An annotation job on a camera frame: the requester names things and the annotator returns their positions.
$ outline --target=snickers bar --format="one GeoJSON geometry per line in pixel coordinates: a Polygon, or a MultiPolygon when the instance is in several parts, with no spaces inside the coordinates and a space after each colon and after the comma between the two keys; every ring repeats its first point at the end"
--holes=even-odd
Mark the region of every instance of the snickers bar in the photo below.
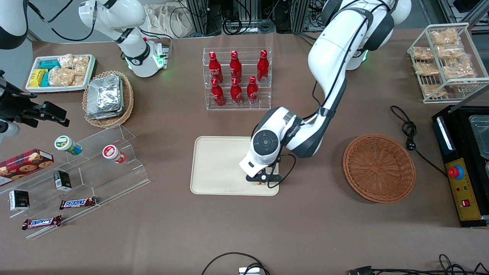
{"type": "Polygon", "coordinates": [[[85,206],[94,206],[97,204],[95,197],[90,197],[86,199],[78,199],[78,200],[70,200],[70,201],[61,201],[60,210],[64,208],[75,208],[75,207],[85,207],[85,206]]]}
{"type": "Polygon", "coordinates": [[[60,226],[60,225],[61,225],[61,215],[54,218],[48,218],[48,219],[39,219],[39,220],[27,219],[22,225],[22,230],[33,229],[33,228],[44,227],[44,226],[60,226]]]}

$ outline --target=yellow control panel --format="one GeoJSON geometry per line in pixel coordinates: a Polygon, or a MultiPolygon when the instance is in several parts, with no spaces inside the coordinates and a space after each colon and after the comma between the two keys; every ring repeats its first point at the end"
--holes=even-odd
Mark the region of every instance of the yellow control panel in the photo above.
{"type": "Polygon", "coordinates": [[[475,201],[464,159],[452,161],[445,166],[460,220],[480,220],[481,213],[475,201]]]}

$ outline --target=teal snack package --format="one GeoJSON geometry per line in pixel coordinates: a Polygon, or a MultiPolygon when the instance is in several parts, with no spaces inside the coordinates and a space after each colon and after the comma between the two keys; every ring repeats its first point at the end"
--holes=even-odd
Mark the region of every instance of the teal snack package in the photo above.
{"type": "Polygon", "coordinates": [[[41,87],[49,87],[49,73],[44,74],[43,81],[41,82],[41,87]]]}
{"type": "Polygon", "coordinates": [[[44,60],[39,64],[40,69],[52,69],[54,67],[60,67],[58,60],[44,60]]]}

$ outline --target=aluminum foil package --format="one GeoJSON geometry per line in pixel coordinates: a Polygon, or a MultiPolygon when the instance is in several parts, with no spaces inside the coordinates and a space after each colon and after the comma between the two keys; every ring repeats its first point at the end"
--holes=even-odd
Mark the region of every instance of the aluminum foil package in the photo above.
{"type": "Polygon", "coordinates": [[[115,74],[90,81],[87,94],[87,116],[103,119],[124,113],[122,79],[115,74]]]}

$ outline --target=red switch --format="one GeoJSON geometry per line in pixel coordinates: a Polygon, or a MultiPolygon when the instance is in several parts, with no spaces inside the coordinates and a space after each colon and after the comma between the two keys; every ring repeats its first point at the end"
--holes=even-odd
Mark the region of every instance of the red switch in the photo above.
{"type": "Polygon", "coordinates": [[[460,176],[460,170],[457,169],[456,167],[450,167],[448,169],[448,175],[451,177],[451,178],[456,178],[458,176],[460,176]]]}

